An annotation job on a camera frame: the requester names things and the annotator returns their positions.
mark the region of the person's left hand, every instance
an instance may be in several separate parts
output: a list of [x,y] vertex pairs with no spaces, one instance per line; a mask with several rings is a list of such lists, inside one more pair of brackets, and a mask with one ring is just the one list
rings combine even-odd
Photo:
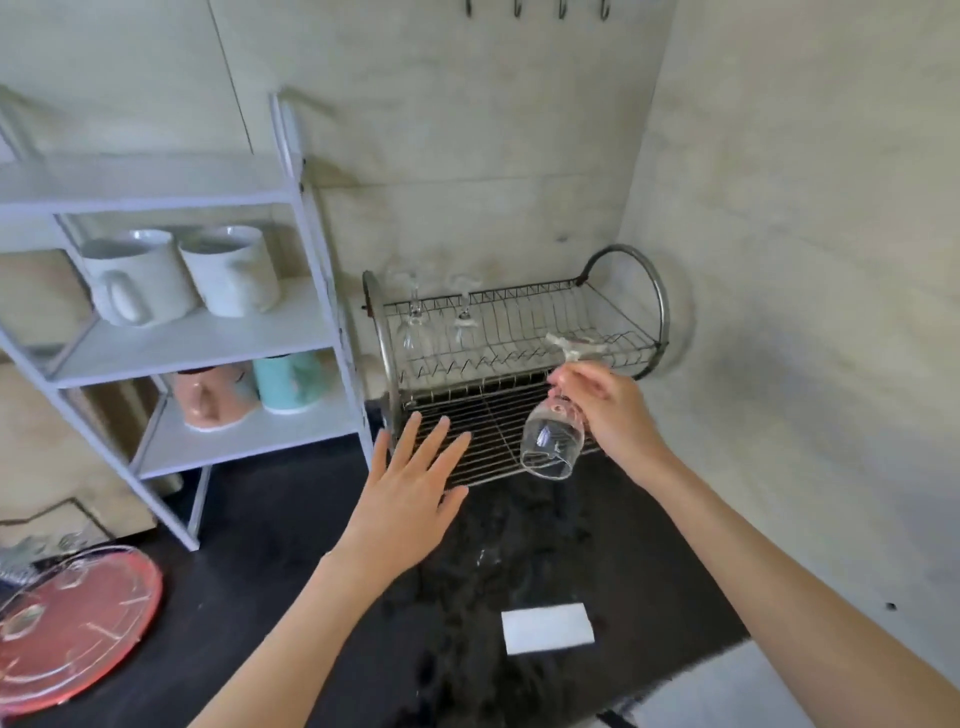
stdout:
[[389,468],[389,437],[380,431],[367,484],[347,530],[331,551],[381,580],[384,589],[440,544],[468,493],[463,485],[444,492],[444,485],[467,450],[470,434],[460,435],[434,460],[450,420],[442,418],[414,452],[419,428],[420,412],[415,412],[403,428]]

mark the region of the black countertop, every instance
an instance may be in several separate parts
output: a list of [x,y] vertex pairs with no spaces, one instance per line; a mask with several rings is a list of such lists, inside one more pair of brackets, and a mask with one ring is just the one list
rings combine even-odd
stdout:
[[[141,540],[166,596],[143,644],[18,725],[186,725],[282,616],[366,476],[356,441],[215,469],[203,547]],[[508,657],[500,613],[583,602],[596,643]],[[603,455],[567,481],[477,486],[444,542],[360,621],[309,725],[568,726],[746,638],[660,507]]]

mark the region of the shelf unit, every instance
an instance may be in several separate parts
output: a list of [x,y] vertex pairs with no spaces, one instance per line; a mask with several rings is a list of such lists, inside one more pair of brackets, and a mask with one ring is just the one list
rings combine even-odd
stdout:
[[[372,438],[363,390],[338,303],[324,226],[306,178],[296,114],[282,94],[270,98],[276,156],[254,154],[38,158],[0,113],[0,217],[50,216],[57,244],[46,238],[0,241],[0,253],[62,248],[86,278],[77,252],[78,226],[70,214],[184,207],[291,206],[310,276],[281,282],[283,298],[270,311],[242,319],[203,308],[169,324],[115,327],[94,313],[73,341],[39,357],[0,327],[0,348],[113,467],[157,519],[189,549],[198,539],[210,472],[217,463],[271,450],[356,434],[368,463]],[[295,415],[258,409],[217,432],[183,423],[162,375],[181,369],[263,356],[332,350],[339,379],[323,399]],[[65,390],[149,376],[160,391],[156,409],[132,460],[126,458],[65,395]],[[183,522],[146,480],[201,469],[190,519]]]

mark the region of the wire rack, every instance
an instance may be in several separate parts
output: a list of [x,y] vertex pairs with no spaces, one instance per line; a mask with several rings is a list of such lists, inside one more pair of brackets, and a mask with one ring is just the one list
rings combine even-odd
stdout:
[[[461,432],[471,434],[470,447],[447,485],[479,485],[523,470],[520,467],[523,425],[527,415],[546,397],[549,389],[545,374],[527,378],[533,383],[450,400],[431,401],[423,397],[405,405],[408,413],[419,410],[423,416],[418,446],[443,415],[450,418],[450,431],[442,447],[452,443]],[[588,435],[582,452],[597,449],[596,443]]]
[[[398,383],[410,390],[444,389],[554,369],[564,362],[564,353],[547,344],[547,333],[602,342],[607,346],[603,358],[618,370],[639,371],[658,344],[592,285],[577,286],[576,279],[471,293],[474,328],[455,326],[464,306],[461,296],[422,299],[420,304],[424,323],[411,329],[410,350],[402,348],[402,336],[397,334],[409,319],[411,303],[387,303],[384,307],[393,333]],[[608,310],[600,309],[600,304]],[[601,317],[607,323],[605,330],[613,329],[613,333],[601,332],[596,322]]]
[[[588,280],[597,259],[612,252],[627,253],[649,276],[660,308],[655,332],[640,326]],[[411,301],[384,303],[370,271],[364,274],[364,288],[387,374],[383,410],[388,428],[396,437],[418,409],[421,433],[444,414],[451,420],[451,437],[473,433],[453,485],[474,485],[519,470],[523,424],[546,396],[547,374],[564,362],[563,351],[547,343],[548,333],[603,344],[599,358],[621,374],[641,378],[660,361],[669,329],[656,269],[623,245],[598,251],[577,278],[470,293],[472,328],[455,326],[467,303],[460,295],[420,299],[421,323],[410,326]],[[410,346],[404,346],[408,335]]]

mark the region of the dish rack handle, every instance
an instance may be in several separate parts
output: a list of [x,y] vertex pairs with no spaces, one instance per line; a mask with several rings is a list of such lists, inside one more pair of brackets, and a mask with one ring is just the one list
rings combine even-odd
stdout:
[[574,285],[581,286],[586,283],[587,278],[589,278],[590,271],[593,270],[593,266],[596,264],[597,260],[608,253],[626,253],[637,263],[642,265],[643,270],[646,271],[647,276],[650,278],[650,282],[654,284],[654,290],[657,293],[657,303],[660,306],[660,331],[657,334],[657,349],[654,351],[654,355],[650,357],[650,361],[647,363],[646,368],[639,374],[634,375],[634,379],[642,379],[653,372],[657,365],[660,364],[660,360],[663,358],[663,353],[666,351],[666,345],[669,342],[670,303],[666,298],[666,286],[663,285],[663,279],[660,278],[660,273],[657,272],[657,268],[650,261],[650,258],[634,248],[632,245],[624,245],[623,243],[611,243],[606,248],[601,248],[596,253],[591,255],[590,259],[587,261],[587,265],[584,266],[583,273],[577,276],[576,280],[574,280]]
[[394,355],[394,340],[390,334],[390,324],[383,315],[383,307],[386,303],[383,299],[383,289],[380,288],[380,281],[372,271],[363,273],[363,294],[367,304],[367,315],[373,319],[373,326],[376,328],[376,338],[380,343],[380,355],[383,357],[383,369],[387,376],[387,394],[385,395],[386,406],[381,406],[380,411],[389,413],[388,422],[384,426],[391,432],[391,445],[396,441],[396,432],[394,428],[400,423],[400,389],[398,371],[396,368],[396,357]]

